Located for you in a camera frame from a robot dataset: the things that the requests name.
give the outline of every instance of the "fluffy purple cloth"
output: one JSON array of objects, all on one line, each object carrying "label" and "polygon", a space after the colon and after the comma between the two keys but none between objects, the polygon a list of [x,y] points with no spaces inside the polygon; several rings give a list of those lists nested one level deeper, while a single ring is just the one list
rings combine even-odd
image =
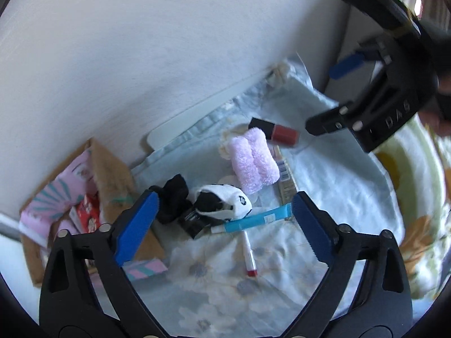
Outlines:
[{"label": "fluffy purple cloth", "polygon": [[229,153],[244,193],[253,194],[263,185],[279,180],[279,168],[271,156],[265,134],[259,128],[249,129],[244,135],[231,139]]}]

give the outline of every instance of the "light blue fabric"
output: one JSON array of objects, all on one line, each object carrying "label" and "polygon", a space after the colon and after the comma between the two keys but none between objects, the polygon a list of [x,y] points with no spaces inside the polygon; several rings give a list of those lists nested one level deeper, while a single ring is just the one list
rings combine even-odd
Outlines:
[{"label": "light blue fabric", "polygon": [[[218,183],[233,170],[224,144],[252,117],[298,129],[299,144],[282,153],[300,190],[337,223],[378,234],[387,228],[403,237],[395,192],[382,166],[365,154],[348,131],[313,137],[305,120],[336,103],[313,89],[300,63],[282,63],[272,77],[214,110],[133,169],[138,190],[162,186],[181,173],[190,189]],[[280,206],[277,185],[251,197],[255,212]],[[152,314],[169,334],[193,337],[277,336],[288,327],[322,279],[319,263],[301,229],[281,220],[248,230],[258,277],[246,276],[239,234],[190,239],[174,223],[153,229],[168,255],[169,270],[134,282]],[[358,264],[340,304],[352,301]]]}]

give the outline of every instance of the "human hand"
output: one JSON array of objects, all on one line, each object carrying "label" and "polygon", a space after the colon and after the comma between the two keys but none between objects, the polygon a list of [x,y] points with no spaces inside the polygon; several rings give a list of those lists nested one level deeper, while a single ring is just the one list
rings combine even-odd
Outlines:
[{"label": "human hand", "polygon": [[[442,94],[451,94],[451,75],[440,78],[438,92]],[[451,122],[440,119],[439,116],[430,111],[420,111],[418,116],[422,124],[428,124],[432,130],[441,137],[451,135]]]}]

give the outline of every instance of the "cardboard box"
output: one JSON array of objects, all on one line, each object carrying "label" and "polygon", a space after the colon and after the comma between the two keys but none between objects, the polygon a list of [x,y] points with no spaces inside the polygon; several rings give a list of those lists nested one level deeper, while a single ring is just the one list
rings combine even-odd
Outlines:
[{"label": "cardboard box", "polygon": [[[53,181],[58,174],[63,172],[88,148],[91,150],[94,182],[99,192],[99,198],[103,207],[105,220],[109,223],[113,223],[122,211],[129,209],[132,206],[130,195],[137,194],[129,168],[94,138],[91,138],[84,145],[74,151],[50,174],[50,176],[38,187],[33,196],[26,201],[20,212],[22,213],[22,211],[30,204],[31,200],[48,183]],[[53,244],[53,239],[56,231],[58,230],[58,225],[63,219],[68,219],[68,211],[61,217],[61,219],[53,223],[49,236],[49,248],[51,248]],[[41,256],[42,247],[26,235],[22,234],[21,239],[26,265],[28,266],[33,285],[41,286],[45,270],[45,261],[43,261]],[[165,254],[163,248],[153,232],[149,230],[143,239],[134,260],[151,261],[153,259],[163,259],[164,257]]]}]

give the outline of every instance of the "silver bolt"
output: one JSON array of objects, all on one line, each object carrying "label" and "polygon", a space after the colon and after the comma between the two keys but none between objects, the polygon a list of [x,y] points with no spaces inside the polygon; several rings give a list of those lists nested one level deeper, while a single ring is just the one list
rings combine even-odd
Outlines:
[{"label": "silver bolt", "polygon": [[364,124],[362,121],[357,121],[352,125],[352,129],[356,132],[360,131],[364,127]]},{"label": "silver bolt", "polygon": [[348,113],[348,107],[341,107],[338,113],[340,113],[342,116],[345,115],[346,113]]},{"label": "silver bolt", "polygon": [[381,235],[387,239],[393,238],[393,234],[390,230],[382,230]]},{"label": "silver bolt", "polygon": [[65,237],[67,234],[69,234],[69,231],[67,231],[66,229],[62,229],[62,230],[58,231],[57,236],[58,237]]},{"label": "silver bolt", "polygon": [[338,225],[338,230],[340,230],[341,232],[344,232],[345,234],[349,234],[352,229],[348,224],[342,223],[342,224]]},{"label": "silver bolt", "polygon": [[99,231],[100,232],[108,232],[111,230],[111,225],[109,223],[103,223],[102,225],[100,225],[99,227]]}]

